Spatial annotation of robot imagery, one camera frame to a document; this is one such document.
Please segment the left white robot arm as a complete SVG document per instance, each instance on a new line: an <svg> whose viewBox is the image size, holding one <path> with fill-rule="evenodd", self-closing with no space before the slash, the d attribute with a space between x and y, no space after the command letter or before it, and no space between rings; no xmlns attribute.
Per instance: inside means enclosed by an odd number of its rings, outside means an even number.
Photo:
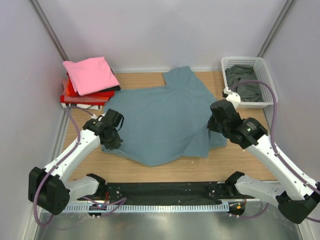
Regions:
<svg viewBox="0 0 320 240"><path fill-rule="evenodd" d="M124 116L108 109L100 116L92 116L77 138L52 162L43 168L34 167L28 176L28 200L54 216L60 214L70 201L83 197L101 200L106 194L106 181L93 173L70 181L78 165L99 146L107 150L119 149L122 139L118 131Z"/></svg>

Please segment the blue-grey t shirt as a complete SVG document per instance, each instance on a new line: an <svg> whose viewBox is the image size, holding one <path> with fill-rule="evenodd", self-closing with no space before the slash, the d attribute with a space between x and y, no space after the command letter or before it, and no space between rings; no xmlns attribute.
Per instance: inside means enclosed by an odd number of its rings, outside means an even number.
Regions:
<svg viewBox="0 0 320 240"><path fill-rule="evenodd" d="M195 73L178 67L163 78L164 86L120 90L109 100L104 110L124 116L123 142L103 152L155 167L180 157L206 158L211 149L227 145L222 134L207 128L217 99Z"/></svg>

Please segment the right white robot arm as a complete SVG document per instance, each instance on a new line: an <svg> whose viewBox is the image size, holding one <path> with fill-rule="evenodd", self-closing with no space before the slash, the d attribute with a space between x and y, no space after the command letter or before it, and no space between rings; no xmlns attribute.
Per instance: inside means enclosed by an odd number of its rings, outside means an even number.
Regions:
<svg viewBox="0 0 320 240"><path fill-rule="evenodd" d="M225 192L231 198L239 195L262 200L278 208L295 224L302 223L320 202L320 185L299 169L276 144L256 119L242 119L234 104L226 99L210 105L207 128L221 133L231 143L250 152L276 177L271 184L236 171L226 181Z"/></svg>

